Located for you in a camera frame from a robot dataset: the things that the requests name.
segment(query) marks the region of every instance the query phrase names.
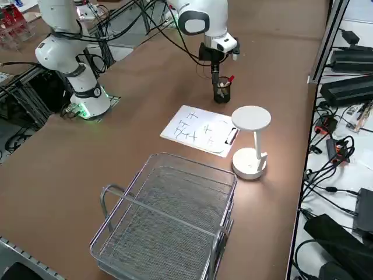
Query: red pen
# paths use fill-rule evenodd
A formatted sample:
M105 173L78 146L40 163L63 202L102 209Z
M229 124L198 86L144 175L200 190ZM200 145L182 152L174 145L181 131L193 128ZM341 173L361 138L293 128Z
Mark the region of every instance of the red pen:
M229 84L234 80L235 76L232 75L229 77L228 82L224 85L224 87L229 86Z

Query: green led light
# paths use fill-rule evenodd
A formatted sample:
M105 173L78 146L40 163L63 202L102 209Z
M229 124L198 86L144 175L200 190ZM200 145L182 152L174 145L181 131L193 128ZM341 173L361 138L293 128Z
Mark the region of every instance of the green led light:
M84 103L80 103L79 106L80 106L81 111L82 111L80 113L80 116L83 117L83 118L89 118L91 115L88 112L87 107L84 105Z

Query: lamp base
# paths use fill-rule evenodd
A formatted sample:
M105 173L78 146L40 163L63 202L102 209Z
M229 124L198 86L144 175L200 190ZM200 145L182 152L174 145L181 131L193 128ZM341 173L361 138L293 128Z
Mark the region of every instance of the lamp base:
M256 150L253 148L244 148L236 151L233 156L233 171L234 173L246 180L254 180L263 175L264 170L267 166L267 159L263 164L263 167L258 170L260 160L256 158Z

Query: table surface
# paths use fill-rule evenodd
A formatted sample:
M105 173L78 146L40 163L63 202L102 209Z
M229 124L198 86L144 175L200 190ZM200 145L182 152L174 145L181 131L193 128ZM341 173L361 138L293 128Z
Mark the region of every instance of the table surface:
M162 36L135 49L100 78L109 94L122 97L103 122L52 116L1 166L1 235L68 279L111 279L89 254L103 222L102 187L127 186L159 152L231 170L233 153L254 146L252 134L239 134L225 159L159 135L182 105L229 116L257 105L272 115L262 135L268 170L258 181L238 182L218 279L284 279L315 97L307 75L326 2L230 1L228 25L241 55L221 66L222 75L236 77L227 104L213 101L211 81L199 78L194 62ZM188 37L190 51L197 53L201 41Z
M373 47L373 38L371 36L373 32L373 24L369 23L362 23L362 22L354 22L350 20L343 20L341 22L340 28L345 30L352 30L355 32L356 35L359 36L360 41L359 45ZM342 38L342 34L339 31L333 43L335 47L348 47L349 45L346 41ZM323 72L323 76L321 78L321 84L327 82L333 82L343 79L350 79L355 78L355 76L340 76L338 73L332 72L329 68L325 68ZM340 108L337 111L337 115L341 115L345 108ZM319 115L315 114L314 119L316 120ZM344 114L343 116L346 120L349 120L348 114ZM373 130L373 117L370 116L368 122L364 126L369 130ZM356 151L354 155L351 157L351 163L349 163L345 167L339 167L337 169L336 174L328 179L325 180L322 184L323 187L334 186L341 190L352 190L352 191L359 191L360 188L367 188L373 191L373 186L370 182L373 181L373 171L364 166L361 163L363 158L364 152L373 151L373 134L366 131L360 131L359 134L353 133L346 128L346 122L341 121L337 126L337 129L333 136L336 139L344 138L347 135L351 135L354 137ZM327 150L326 150L326 139L324 139L318 145L323 152L321 155L314 155L310 154L308 161L307 161L307 169L318 170L320 169L327 161ZM330 199L331 201L337 203L341 207L346 209L355 210L356 206L356 197L353 195L348 195L346 193L337 193L337 194L329 194L326 191L320 191L322 195ZM343 226L352 227L353 225L353 217L349 214L342 212L341 210L335 208L329 202L325 201L324 199L318 197L316 194L312 194L309 198L306 198L305 202L302 205L305 209L313 210L313 213L316 215L321 214L328 214L332 219L334 219L337 223ZM295 241L295 245L297 246L301 242L311 239L312 237L305 232L303 229L306 220L305 218L300 215L298 230L297 230L297 238ZM361 236L353 233L353 235L361 240ZM328 256L325 251L322 249L321 246L318 244L309 244L302 248L299 253L299 266L300 268L305 271L306 273L312 275L318 275L320 267L323 266L326 262L330 260L330 256ZM295 268L292 269L291 272L292 276L298 275L298 272Z

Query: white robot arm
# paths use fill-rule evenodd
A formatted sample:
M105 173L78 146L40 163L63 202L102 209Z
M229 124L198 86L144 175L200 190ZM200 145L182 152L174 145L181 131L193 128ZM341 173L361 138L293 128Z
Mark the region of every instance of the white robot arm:
M199 47L198 58L211 62L214 100L226 103L230 95L221 95L219 70L224 57L231 54L233 60L240 53L240 44L228 33L227 0L168 0L177 10L178 27L186 35L205 34L205 42Z
M88 32L77 22L73 0L38 0L41 16L56 32ZM110 99L103 92L92 71L84 63L77 62L87 43L79 40L59 38L53 34L44 39L35 50L41 65L65 75L74 89L71 102L80 107L80 116L88 119L105 113L110 108Z
M209 48L227 53L237 46L228 33L227 0L169 0L178 13L178 26L184 34L205 34Z

